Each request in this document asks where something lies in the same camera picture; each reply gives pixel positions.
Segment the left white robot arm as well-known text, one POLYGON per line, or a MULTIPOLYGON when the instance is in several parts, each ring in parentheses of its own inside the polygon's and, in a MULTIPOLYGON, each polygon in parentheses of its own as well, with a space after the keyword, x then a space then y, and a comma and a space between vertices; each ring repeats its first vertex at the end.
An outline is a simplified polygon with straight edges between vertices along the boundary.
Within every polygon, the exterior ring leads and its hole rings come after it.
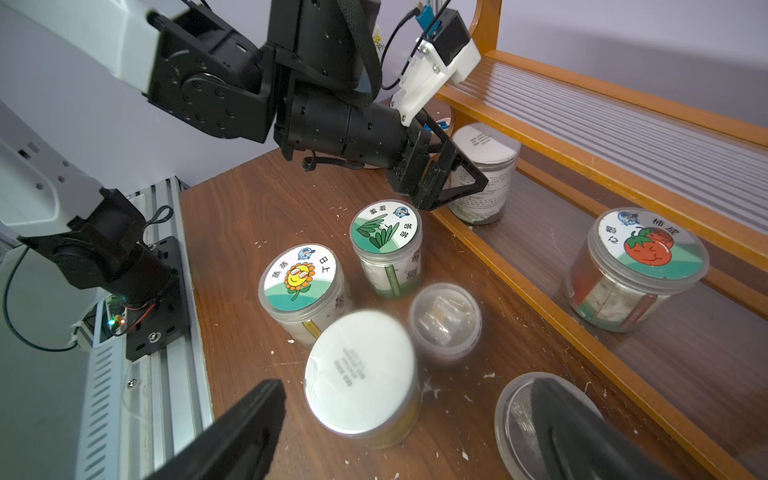
MULTIPOLYGON (((286 159, 385 169, 393 190, 431 211, 482 191, 486 176, 448 136, 438 144, 426 103, 459 83, 480 55, 460 15, 443 8, 423 30, 390 106, 377 97, 376 1, 275 1, 256 46, 204 2, 174 17, 141 1, 13 1, 10 8, 68 41, 156 108, 222 139, 273 136, 286 159)), ((1 221, 74 287, 101 288, 132 309, 166 297, 177 275, 144 243, 147 222, 1 111, 1 221)))

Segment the white lid green label jar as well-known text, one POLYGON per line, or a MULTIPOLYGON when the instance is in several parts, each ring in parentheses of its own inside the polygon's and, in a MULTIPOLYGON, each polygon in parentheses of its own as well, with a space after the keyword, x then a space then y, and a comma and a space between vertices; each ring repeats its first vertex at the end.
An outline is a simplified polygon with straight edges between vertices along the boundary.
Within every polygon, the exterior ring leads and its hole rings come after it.
POLYGON ((408 436, 419 415, 417 367, 399 320, 358 310, 316 340, 305 368, 305 398, 327 430, 370 449, 391 448, 408 436))

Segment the small clear tub brown contents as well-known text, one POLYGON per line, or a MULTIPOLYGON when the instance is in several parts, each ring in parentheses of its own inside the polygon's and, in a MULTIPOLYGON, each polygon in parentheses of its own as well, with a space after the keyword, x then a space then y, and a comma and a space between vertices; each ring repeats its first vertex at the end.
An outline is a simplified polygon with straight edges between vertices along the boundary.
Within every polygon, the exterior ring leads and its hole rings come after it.
POLYGON ((502 390, 494 416, 495 438, 500 456, 513 479, 549 479, 533 424, 532 385, 551 379, 562 385, 600 419, 597 406, 579 388, 551 373, 530 372, 509 382, 502 390))

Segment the mimosa leaf label seed jar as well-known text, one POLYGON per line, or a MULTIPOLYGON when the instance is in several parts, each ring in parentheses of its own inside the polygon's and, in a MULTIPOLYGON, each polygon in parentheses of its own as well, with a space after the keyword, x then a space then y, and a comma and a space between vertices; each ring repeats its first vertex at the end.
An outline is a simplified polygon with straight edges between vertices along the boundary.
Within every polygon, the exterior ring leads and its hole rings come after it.
POLYGON ((410 295, 422 279, 420 214, 399 200, 381 200, 361 209, 349 237, 364 276, 383 298, 410 295))

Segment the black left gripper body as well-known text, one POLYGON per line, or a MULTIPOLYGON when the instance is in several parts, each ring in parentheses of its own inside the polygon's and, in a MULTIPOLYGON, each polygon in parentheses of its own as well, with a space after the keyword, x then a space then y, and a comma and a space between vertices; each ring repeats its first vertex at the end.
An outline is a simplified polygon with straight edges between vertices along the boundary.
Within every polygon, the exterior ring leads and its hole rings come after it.
POLYGON ((306 170, 316 163, 350 169, 372 165, 390 171, 393 190, 411 198, 438 198, 444 173, 431 161, 437 147, 427 128, 436 122, 425 110, 407 126, 394 108, 380 103, 356 107, 331 91, 298 82, 278 109, 275 140, 284 157, 311 151, 306 170))

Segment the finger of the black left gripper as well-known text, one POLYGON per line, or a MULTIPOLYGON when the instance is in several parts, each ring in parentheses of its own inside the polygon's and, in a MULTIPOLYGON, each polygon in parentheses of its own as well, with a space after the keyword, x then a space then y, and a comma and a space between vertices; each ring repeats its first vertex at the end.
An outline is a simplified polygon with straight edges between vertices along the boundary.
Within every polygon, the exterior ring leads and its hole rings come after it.
POLYGON ((428 164, 418 183, 416 207, 432 211, 455 200, 482 192, 486 175, 461 151, 446 149, 428 164))
POLYGON ((413 120, 413 175, 416 180, 448 179, 462 162, 450 135, 426 109, 413 120))

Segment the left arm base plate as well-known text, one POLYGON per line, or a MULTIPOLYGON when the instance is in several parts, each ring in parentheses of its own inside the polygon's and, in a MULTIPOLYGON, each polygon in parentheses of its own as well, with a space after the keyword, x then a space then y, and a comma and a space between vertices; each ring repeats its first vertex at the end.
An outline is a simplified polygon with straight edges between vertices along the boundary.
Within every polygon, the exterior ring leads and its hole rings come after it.
POLYGON ((154 354, 189 332, 190 315, 180 244, 173 236, 153 249, 142 245, 128 277, 126 359, 154 354))

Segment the small clear tub red contents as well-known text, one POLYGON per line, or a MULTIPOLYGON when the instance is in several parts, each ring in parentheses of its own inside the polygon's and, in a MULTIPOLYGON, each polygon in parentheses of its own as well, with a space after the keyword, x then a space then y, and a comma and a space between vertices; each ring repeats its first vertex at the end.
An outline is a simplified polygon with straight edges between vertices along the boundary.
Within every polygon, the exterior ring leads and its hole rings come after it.
POLYGON ((463 287, 435 283, 409 309, 408 329, 417 350, 431 362, 458 363, 478 345, 483 330, 479 304, 463 287))

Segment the sunflower label seed jar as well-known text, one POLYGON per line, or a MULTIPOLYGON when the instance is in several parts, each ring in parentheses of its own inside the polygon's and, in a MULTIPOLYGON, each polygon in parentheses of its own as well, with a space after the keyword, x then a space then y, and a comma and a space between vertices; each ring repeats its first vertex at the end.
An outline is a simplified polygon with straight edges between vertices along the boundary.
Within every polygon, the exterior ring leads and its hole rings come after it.
POLYGON ((261 276, 258 296, 269 316, 308 349, 356 306, 342 264, 317 243, 294 246, 274 258, 261 276))

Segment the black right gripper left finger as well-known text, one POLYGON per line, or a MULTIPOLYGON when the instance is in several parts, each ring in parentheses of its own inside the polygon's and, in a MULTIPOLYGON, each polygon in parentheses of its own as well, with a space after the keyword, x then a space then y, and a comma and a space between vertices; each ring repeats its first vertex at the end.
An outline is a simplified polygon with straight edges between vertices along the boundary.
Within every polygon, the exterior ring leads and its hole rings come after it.
POLYGON ((285 419, 279 379, 260 382, 152 479, 264 479, 285 419))

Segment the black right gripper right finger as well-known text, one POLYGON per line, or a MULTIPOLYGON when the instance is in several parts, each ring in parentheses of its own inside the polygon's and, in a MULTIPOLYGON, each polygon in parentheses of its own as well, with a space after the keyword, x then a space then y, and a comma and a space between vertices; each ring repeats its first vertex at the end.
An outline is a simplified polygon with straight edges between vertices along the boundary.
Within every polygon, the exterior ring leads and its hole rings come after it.
POLYGON ((673 476, 553 379, 536 380, 533 425, 552 479, 671 479, 673 476))

